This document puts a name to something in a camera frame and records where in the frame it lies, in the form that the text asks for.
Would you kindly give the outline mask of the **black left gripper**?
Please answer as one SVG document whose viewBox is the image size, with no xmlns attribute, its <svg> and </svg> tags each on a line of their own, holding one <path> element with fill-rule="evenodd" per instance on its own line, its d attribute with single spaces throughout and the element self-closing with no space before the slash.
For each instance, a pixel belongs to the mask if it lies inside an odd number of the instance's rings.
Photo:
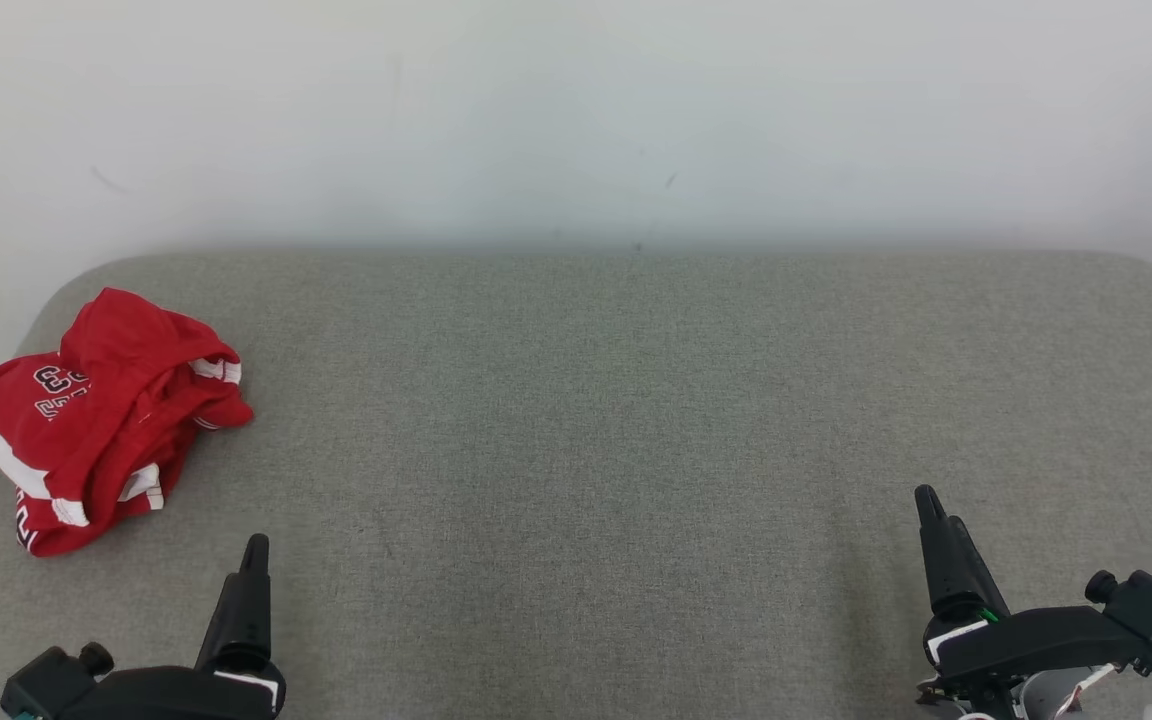
<svg viewBox="0 0 1152 720">
<path fill-rule="evenodd" d="M 275 719 L 287 683 L 273 662 L 270 538 L 248 538 L 238 569 L 223 588 L 196 667 L 114 670 L 59 712 L 60 719 Z"/>
</svg>

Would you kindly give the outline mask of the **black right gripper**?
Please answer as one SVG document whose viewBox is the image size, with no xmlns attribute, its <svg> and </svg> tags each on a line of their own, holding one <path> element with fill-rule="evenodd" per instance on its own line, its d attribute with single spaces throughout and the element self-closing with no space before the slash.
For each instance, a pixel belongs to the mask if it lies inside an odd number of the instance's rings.
<svg viewBox="0 0 1152 720">
<path fill-rule="evenodd" d="M 1020 719 L 1020 692 L 1043 673 L 1152 673 L 1152 646 L 1091 606 L 1010 615 L 964 520 L 929 484 L 914 491 L 929 602 L 938 623 L 975 623 L 929 643 L 933 679 L 922 694 L 987 719 Z"/>
</svg>

